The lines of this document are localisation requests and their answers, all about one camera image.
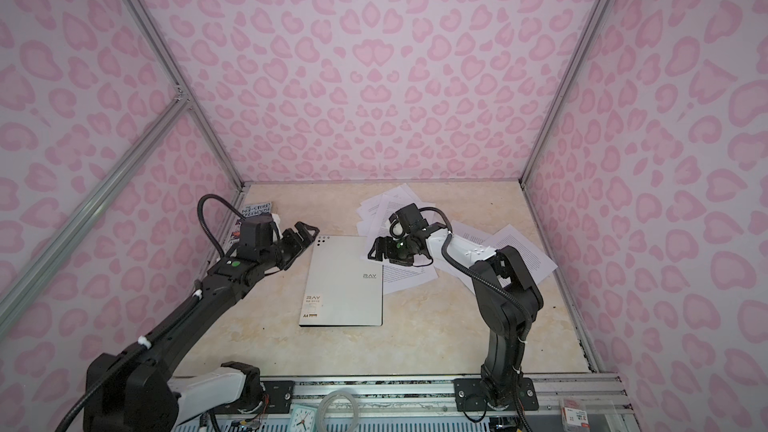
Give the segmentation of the printed paper sheet corner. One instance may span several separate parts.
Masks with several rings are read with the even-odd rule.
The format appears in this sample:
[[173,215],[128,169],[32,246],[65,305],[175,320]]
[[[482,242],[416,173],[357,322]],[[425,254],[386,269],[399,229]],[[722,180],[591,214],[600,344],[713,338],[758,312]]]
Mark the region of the printed paper sheet corner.
[[425,285],[438,279],[434,266],[405,267],[391,264],[375,248],[375,239],[366,237],[361,257],[382,267],[383,294],[388,295]]

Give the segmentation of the grey and black file folder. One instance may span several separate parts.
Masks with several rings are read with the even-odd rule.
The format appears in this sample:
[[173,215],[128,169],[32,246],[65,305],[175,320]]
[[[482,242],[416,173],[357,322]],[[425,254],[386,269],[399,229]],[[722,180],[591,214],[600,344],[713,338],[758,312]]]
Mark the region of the grey and black file folder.
[[383,266],[362,257],[367,239],[321,235],[312,247],[301,327],[378,327]]

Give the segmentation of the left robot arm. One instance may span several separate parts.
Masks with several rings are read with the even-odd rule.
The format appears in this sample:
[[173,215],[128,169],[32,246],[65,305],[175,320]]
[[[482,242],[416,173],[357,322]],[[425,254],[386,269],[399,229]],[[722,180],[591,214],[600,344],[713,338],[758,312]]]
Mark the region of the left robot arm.
[[318,235],[318,228],[297,222],[278,239],[258,235],[252,245],[235,246],[159,325],[122,352],[97,357],[86,374],[83,429],[172,430],[180,418],[181,394],[168,382],[179,363],[269,270],[289,269]]

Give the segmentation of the colourful paperback book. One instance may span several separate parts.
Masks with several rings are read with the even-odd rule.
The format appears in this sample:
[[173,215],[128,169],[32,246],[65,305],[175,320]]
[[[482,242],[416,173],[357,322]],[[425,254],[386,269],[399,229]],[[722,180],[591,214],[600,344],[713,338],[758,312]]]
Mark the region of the colourful paperback book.
[[[245,218],[252,218],[252,217],[256,217],[264,214],[270,214],[271,212],[272,212],[271,202],[245,205],[240,211],[240,213]],[[241,224],[242,224],[242,219],[239,216],[237,216],[235,219],[234,225],[231,227],[228,239],[225,245],[223,246],[225,252],[227,252],[235,243],[237,243],[240,240]]]

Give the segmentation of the clear tube loop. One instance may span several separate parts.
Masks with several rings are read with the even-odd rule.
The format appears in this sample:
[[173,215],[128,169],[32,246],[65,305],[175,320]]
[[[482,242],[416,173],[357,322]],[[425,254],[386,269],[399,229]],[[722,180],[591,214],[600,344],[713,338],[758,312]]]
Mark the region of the clear tube loop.
[[346,413],[349,420],[346,432],[358,430],[361,408],[358,399],[350,389],[339,389],[322,398],[315,412],[315,428],[318,432],[329,431],[329,419],[333,414]]

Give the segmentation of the small teal clock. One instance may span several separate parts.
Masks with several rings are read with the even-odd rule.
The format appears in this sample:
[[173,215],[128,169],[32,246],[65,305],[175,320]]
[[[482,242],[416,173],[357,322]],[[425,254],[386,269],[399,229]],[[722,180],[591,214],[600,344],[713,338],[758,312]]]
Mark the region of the small teal clock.
[[291,406],[288,432],[315,432],[316,431],[315,407],[294,404]]

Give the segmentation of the red white label box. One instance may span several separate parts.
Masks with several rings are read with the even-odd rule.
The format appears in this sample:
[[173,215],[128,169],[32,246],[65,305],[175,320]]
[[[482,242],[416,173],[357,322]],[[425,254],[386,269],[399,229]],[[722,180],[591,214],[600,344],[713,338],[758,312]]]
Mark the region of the red white label box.
[[591,425],[584,404],[575,398],[560,398],[562,427],[565,432],[589,432]]

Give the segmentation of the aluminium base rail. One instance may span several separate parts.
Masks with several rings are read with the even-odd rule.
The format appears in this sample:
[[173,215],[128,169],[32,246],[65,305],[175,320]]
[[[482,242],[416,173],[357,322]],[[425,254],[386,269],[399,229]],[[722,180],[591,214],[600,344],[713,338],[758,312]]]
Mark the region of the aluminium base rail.
[[[529,375],[523,394],[528,424],[535,431],[563,430],[560,398],[580,400],[592,431],[636,431],[635,412],[615,374]],[[350,389],[361,408],[360,431],[512,431],[513,407],[483,405],[476,375],[384,375],[268,377],[266,413],[217,416],[218,431],[287,431],[291,406],[317,407],[324,396]],[[344,431],[349,415],[333,414],[329,431]]]

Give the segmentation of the aluminium diagonal frame bar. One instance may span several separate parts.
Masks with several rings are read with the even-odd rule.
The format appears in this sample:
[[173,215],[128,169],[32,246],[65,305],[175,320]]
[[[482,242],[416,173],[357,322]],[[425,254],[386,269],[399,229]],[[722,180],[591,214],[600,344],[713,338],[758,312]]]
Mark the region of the aluminium diagonal frame bar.
[[189,96],[179,94],[142,133],[89,195],[69,215],[40,253],[22,269],[20,277],[1,297],[1,336],[6,337],[26,310],[48,286],[62,263],[82,243],[137,171],[152,156],[188,109]]

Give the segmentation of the aluminium corner post left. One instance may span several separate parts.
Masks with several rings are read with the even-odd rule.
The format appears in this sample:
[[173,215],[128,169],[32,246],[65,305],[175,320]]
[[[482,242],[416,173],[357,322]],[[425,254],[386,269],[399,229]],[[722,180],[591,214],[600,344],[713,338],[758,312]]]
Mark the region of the aluminium corner post left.
[[127,7],[128,12],[144,36],[159,65],[176,89],[177,96],[187,102],[187,108],[214,157],[218,160],[235,189],[242,192],[246,182],[238,172],[223,142],[217,136],[211,121],[207,118],[203,107],[185,78],[171,47],[146,7],[146,4],[143,0],[122,0],[122,2]]

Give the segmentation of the aluminium corner post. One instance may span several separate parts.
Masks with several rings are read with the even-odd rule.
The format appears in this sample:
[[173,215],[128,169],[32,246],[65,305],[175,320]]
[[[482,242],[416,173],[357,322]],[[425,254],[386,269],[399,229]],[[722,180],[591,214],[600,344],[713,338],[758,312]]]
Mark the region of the aluminium corner post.
[[532,177],[536,170],[540,157],[543,154],[544,147],[552,134],[556,121],[562,112],[566,99],[572,88],[576,85],[580,71],[586,62],[589,53],[600,33],[605,19],[616,0],[595,0],[593,7],[586,16],[582,31],[577,37],[577,41],[570,54],[569,61],[564,70],[562,78],[555,90],[554,97],[550,103],[547,113],[544,116],[542,127],[536,136],[532,147],[531,155],[526,162],[520,177],[519,184],[522,190],[525,190],[533,181]]
[[146,4],[143,0],[122,0],[122,2],[127,7],[128,12],[144,36],[159,65],[176,89],[177,96],[187,102],[187,108],[214,157],[218,160],[235,189],[242,192],[246,182],[238,172],[223,142],[217,136],[211,121],[207,118],[203,107],[185,78],[171,47],[146,7]]

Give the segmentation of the aluminium corner post right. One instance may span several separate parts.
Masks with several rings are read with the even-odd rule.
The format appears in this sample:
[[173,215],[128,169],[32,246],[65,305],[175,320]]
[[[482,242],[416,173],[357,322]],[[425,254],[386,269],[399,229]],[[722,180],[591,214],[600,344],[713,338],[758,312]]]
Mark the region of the aluminium corner post right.
[[582,31],[577,37],[577,41],[570,54],[569,61],[564,70],[562,78],[555,90],[554,97],[550,103],[547,113],[544,116],[542,127],[536,136],[532,147],[531,155],[526,162],[520,177],[519,184],[522,190],[525,190],[533,181],[532,177],[536,170],[540,157],[543,154],[544,147],[552,134],[556,121],[562,112],[566,99],[572,88],[576,85],[580,71],[586,62],[589,53],[600,33],[605,19],[616,0],[595,0],[593,7],[586,16]]

